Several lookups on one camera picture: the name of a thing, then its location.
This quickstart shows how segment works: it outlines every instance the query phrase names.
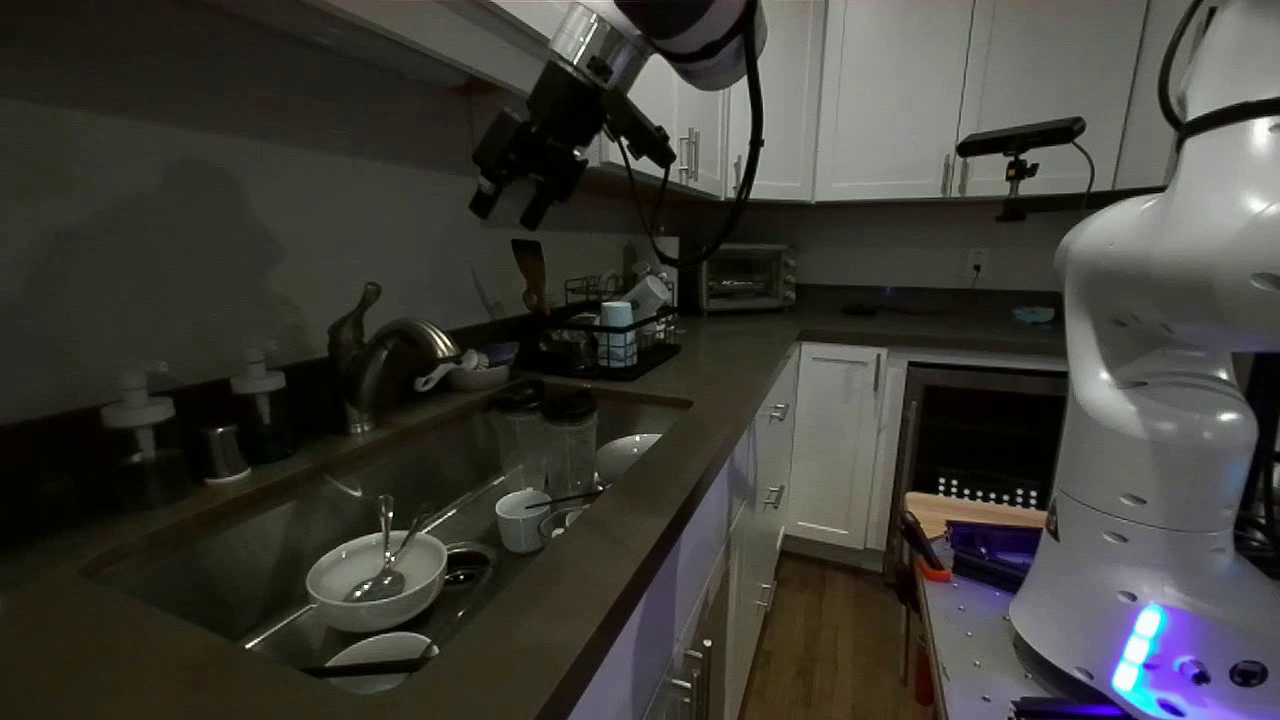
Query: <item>stainless steel sink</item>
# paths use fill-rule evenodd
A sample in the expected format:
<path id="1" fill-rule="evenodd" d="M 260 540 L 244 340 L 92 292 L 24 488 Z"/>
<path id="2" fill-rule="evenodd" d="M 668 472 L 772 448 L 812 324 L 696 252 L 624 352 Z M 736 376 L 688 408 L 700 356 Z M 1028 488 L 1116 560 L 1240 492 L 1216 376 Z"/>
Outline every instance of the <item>stainless steel sink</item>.
<path id="1" fill-rule="evenodd" d="M 664 432 L 684 404 L 648 404 L 600 396 L 600 444 L 632 432 Z M 500 468 L 496 440 L 480 408 L 428 424 L 408 440 L 316 472 L 304 492 L 228 520 L 180 548 L 92 568 L 92 576 L 132 600 L 200 624 L 256 656 L 288 668 L 320 668 L 332 652 L 360 636 L 340 636 L 320 624 L 308 604 L 304 576 L 332 544 L 376 528 L 376 496 L 392 492 L 404 520 L 428 512 L 440 520 L 432 536 L 452 548 L 452 576 L 440 600 L 408 620 L 432 636 L 440 652 L 508 580 L 528 568 L 528 556 L 508 556 L 496 544 L 492 504 L 528 484 L 524 468 Z"/>

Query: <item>dark countertop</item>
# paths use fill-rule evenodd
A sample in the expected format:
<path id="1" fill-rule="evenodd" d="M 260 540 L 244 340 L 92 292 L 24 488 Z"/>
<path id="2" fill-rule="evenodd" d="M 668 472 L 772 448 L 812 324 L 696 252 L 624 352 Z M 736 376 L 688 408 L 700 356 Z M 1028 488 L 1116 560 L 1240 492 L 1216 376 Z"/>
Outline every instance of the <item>dark countertop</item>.
<path id="1" fill-rule="evenodd" d="M 268 508 L 320 476 L 300 480 L 300 468 L 408 440 L 480 396 L 444 396 L 388 424 L 380 440 L 332 440 L 248 484 L 196 492 L 176 508 L 68 532 L 4 560 L 4 576 L 28 580 L 0 596 L 0 716 L 564 716 L 796 340 L 1060 356 L 1056 328 L 1016 328 L 992 312 L 956 320 L 964 316 L 956 296 L 940 316 L 840 320 L 832 308 L 844 296 L 804 292 L 800 312 L 688 320 L 680 356 L 620 392 L 692 400 L 692 408 L 400 692 L 344 696 L 84 572 Z"/>

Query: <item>kitchen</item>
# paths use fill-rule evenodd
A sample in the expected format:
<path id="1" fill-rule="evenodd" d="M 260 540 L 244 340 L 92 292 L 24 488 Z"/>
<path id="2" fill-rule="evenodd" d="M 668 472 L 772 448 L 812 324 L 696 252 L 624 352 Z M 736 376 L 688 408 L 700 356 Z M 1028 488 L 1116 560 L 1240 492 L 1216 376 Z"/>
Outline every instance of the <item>kitchen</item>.
<path id="1" fill-rule="evenodd" d="M 512 88 L 532 84 L 564 8 L 60 0 L 8 12 L 4 716 L 644 716 L 656 696 L 736 716 L 768 604 L 788 592 L 772 588 L 780 528 L 788 556 L 880 572 L 904 488 L 1048 504 L 1044 476 L 1004 488 L 1000 472 L 956 468 L 964 452 L 924 452 L 928 468 L 900 476 L 900 452 L 928 428 L 920 404 L 936 404 L 920 368 L 1064 376 L 1060 236 L 1168 180 L 1176 140 L 1148 88 L 1184 4 L 768 0 L 768 148 L 732 240 L 788 244 L 800 304 L 688 312 L 676 360 L 600 388 L 644 412 L 676 408 L 668 436 L 636 460 L 636 484 L 528 560 L 432 668 L 376 700 L 344 696 L 112 580 L 136 556 L 296 500 L 320 484 L 308 464 L 392 456 L 476 404 L 428 396 L 368 444 L 340 436 L 336 408 L 292 416 L 316 448 L 252 468 L 248 484 L 196 480 L 160 508 L 104 512 L 88 472 L 108 452 L 100 408 L 120 396 L 120 372 L 144 372 L 176 392 L 180 424 L 204 424 L 248 352 L 280 364 L 292 392 L 324 388 L 328 328 L 364 280 L 384 288 L 372 328 L 408 316 L 480 348 L 492 332 L 476 328 L 524 316 L 512 236 L 540 240 L 552 304 L 572 280 L 644 256 L 656 228 L 644 212 L 636 224 L 636 188 L 604 144 L 544 228 L 520 228 L 528 188 L 488 220 L 468 212 L 472 148 L 496 108 L 524 100 Z M 744 88 L 696 92 L 652 60 L 632 100 L 676 148 L 660 232 L 716 232 L 744 168 Z M 1004 204 L 1004 160 L 956 156 L 972 132 L 1048 116 L 1088 116 L 1080 144 L 1096 172 L 1076 148 L 1036 148 L 1028 200 Z M 636 176 L 648 204 L 656 172 L 636 164 Z M 728 624 L 712 632 L 728 648 L 696 668 L 684 652 L 712 624 Z"/>

